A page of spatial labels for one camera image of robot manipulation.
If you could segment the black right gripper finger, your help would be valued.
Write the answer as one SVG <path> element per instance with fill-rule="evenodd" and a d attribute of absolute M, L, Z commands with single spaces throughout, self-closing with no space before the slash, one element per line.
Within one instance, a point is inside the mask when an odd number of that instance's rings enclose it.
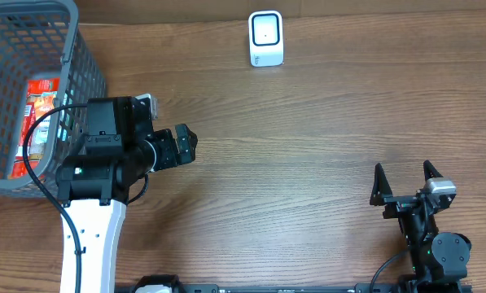
<path fill-rule="evenodd" d="M 430 160 L 425 160 L 423 162 L 423 171 L 424 171 L 425 181 L 432 178 L 443 177 L 443 175 L 437 171 L 437 169 L 434 167 L 434 165 L 431 163 Z"/>
<path fill-rule="evenodd" d="M 392 189 L 388 183 L 381 163 L 374 167 L 374 184 L 370 196 L 370 205 L 382 206 L 385 199 L 392 197 Z"/>

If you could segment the red snack packet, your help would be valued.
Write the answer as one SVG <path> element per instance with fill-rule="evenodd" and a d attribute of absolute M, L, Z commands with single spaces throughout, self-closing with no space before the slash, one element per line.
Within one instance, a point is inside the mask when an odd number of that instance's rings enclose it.
<path fill-rule="evenodd" d="M 27 174 L 24 166 L 23 145 L 24 138 L 30 127 L 36 122 L 34 96 L 44 92 L 58 93 L 59 78 L 29 80 L 26 91 L 26 105 L 24 118 L 21 123 L 20 140 L 17 146 L 14 163 L 8 179 L 16 179 Z M 36 168 L 44 157 L 46 144 L 49 137 L 50 117 L 44 119 L 33 131 L 28 141 L 28 160 L 32 168 Z"/>

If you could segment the teal wet wipes pack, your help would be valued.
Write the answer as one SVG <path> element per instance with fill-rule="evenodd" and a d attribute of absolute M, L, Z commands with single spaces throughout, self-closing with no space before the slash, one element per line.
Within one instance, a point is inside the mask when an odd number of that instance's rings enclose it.
<path fill-rule="evenodd" d="M 72 99 L 65 94 L 63 97 L 63 105 L 72 104 Z M 60 112 L 60 127 L 58 129 L 57 136 L 62 141 L 65 142 L 68 139 L 68 128 L 72 126 L 72 118 L 66 113 L 66 110 Z"/>

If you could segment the small orange box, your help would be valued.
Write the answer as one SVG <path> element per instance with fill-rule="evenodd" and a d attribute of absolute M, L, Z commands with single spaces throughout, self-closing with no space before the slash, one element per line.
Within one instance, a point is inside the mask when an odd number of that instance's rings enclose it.
<path fill-rule="evenodd" d="M 54 99 L 56 98 L 56 95 L 56 92 L 44 92 L 34 96 L 36 120 L 55 108 Z"/>

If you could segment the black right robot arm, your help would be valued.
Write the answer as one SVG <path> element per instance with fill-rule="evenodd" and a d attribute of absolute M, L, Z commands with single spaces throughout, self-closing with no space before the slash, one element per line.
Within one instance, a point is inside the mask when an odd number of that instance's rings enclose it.
<path fill-rule="evenodd" d="M 423 162 L 425 184 L 414 195 L 395 196 L 381 164 L 374 168 L 370 205 L 384 207 L 385 219 L 398 220 L 406 249 L 386 260 L 371 278 L 368 291 L 375 291 L 379 275 L 394 261 L 408 254 L 413 272 L 402 275 L 392 292 L 468 292 L 461 280 L 467 277 L 470 239 L 459 233 L 441 233 L 435 214 L 449 208 L 457 195 L 452 180 L 433 164 Z"/>

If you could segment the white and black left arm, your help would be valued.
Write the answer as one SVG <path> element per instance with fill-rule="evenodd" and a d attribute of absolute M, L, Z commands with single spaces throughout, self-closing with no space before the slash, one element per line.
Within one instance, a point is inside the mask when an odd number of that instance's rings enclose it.
<path fill-rule="evenodd" d="M 197 136 L 184 124 L 155 131 L 155 99 L 92 98 L 87 103 L 83 151 L 56 171 L 57 198 L 69 218 L 60 290 L 112 292 L 129 188 L 149 173 L 195 160 Z"/>

